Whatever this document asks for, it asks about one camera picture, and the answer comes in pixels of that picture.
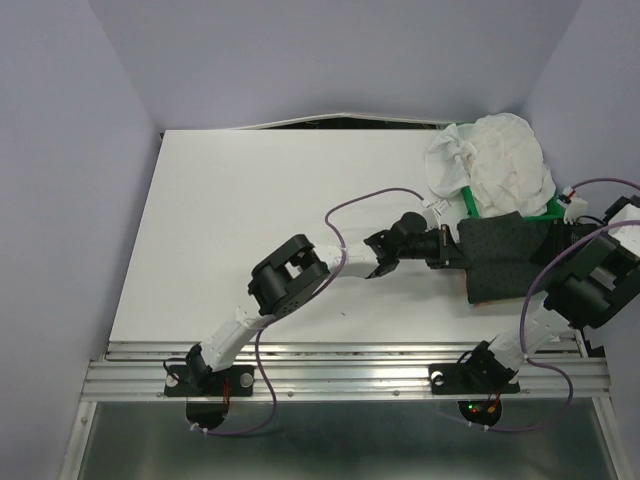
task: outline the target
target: metal rail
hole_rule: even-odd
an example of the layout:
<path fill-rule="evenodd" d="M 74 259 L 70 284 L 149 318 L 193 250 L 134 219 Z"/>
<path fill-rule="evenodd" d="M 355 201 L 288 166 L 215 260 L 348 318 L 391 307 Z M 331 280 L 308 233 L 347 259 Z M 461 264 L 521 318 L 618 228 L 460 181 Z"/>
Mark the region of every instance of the metal rail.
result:
<path fill-rule="evenodd" d="M 192 344 L 111 344 L 105 359 L 89 366 L 81 399 L 99 402 L 184 401 L 163 395 L 165 372 L 161 360 L 181 357 Z M 416 401 L 444 400 L 431 394 L 429 365 L 455 362 L 469 343 L 446 344 L 266 344 L 262 359 L 281 401 Z M 576 397 L 608 397 L 605 359 L 581 358 L 575 340 L 551 344 L 535 356 L 565 370 Z M 255 364 L 253 346 L 238 356 L 239 364 Z M 256 371 L 254 395 L 239 402 L 270 401 Z M 519 373 L 522 392 L 513 398 L 563 398 L 567 385 L 548 370 L 525 366 Z M 484 398 L 465 396 L 464 398 Z M 191 398 L 192 401 L 217 401 Z"/>

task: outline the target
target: black mounting bracket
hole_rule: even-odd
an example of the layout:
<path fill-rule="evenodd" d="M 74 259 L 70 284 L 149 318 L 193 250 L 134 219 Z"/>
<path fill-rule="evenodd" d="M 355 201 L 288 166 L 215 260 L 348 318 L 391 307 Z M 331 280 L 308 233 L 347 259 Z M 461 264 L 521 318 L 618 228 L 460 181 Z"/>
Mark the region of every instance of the black mounting bracket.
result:
<path fill-rule="evenodd" d="M 497 393 L 489 385 L 478 382 L 466 363 L 434 363 L 429 365 L 431 393 L 434 395 L 475 395 Z M 519 383 L 507 383 L 500 392 L 519 393 Z"/>
<path fill-rule="evenodd" d="M 226 370 L 210 373 L 206 383 L 197 387 L 190 381 L 191 373 L 186 365 L 169 365 L 169 372 L 181 379 L 180 382 L 168 377 L 164 395 L 170 398 L 220 397 L 224 395 L 226 380 L 229 381 L 231 397 L 250 397 L 253 395 L 255 367 L 252 365 L 233 365 Z"/>

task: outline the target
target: screw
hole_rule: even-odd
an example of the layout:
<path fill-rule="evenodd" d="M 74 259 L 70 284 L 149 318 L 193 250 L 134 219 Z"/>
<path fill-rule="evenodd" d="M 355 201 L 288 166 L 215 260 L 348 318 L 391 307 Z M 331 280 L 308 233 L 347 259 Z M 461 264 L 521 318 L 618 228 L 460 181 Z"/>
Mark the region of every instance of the screw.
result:
<path fill-rule="evenodd" d="M 178 382 L 176 381 L 175 378 L 167 375 L 167 378 L 165 378 L 164 380 L 164 384 L 169 388 L 173 388 L 178 384 Z"/>
<path fill-rule="evenodd" d="M 253 385 L 253 377 L 250 373 L 243 373 L 240 375 L 240 386 L 243 388 L 249 388 Z"/>

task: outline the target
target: white connector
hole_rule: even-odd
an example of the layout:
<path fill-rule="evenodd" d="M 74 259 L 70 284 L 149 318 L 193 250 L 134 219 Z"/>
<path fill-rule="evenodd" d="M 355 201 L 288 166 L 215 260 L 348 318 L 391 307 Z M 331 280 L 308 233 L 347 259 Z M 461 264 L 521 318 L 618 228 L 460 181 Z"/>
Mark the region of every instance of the white connector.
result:
<path fill-rule="evenodd" d="M 442 216 L 451 208 L 449 201 L 444 198 L 429 204 L 427 204 L 426 201 L 423 201 L 422 206 L 424 207 L 422 215 L 427 219 L 427 231 L 440 228 Z"/>
<path fill-rule="evenodd" d="M 556 200 L 564 208 L 564 223 L 576 223 L 578 218 L 587 214 L 589 203 L 576 195 L 576 191 L 567 187 Z"/>

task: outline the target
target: lavender wall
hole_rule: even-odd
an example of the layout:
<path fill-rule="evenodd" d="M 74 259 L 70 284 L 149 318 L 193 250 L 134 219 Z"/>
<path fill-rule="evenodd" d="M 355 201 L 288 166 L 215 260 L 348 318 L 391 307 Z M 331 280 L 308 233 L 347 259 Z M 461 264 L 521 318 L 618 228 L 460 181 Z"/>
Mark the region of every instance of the lavender wall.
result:
<path fill-rule="evenodd" d="M 158 149 L 86 0 L 0 14 L 0 477 L 58 475 Z"/>
<path fill-rule="evenodd" d="M 90 0 L 163 128 L 524 102 L 579 0 Z"/>
<path fill-rule="evenodd" d="M 559 184 L 597 176 L 640 181 L 640 2 L 585 0 L 523 115 Z M 596 213 L 623 193 L 634 192 L 617 185 L 581 190 Z M 639 316 L 637 300 L 593 332 L 607 350 L 614 406 L 629 453 L 640 444 Z M 631 460 L 640 476 L 640 458 Z"/>

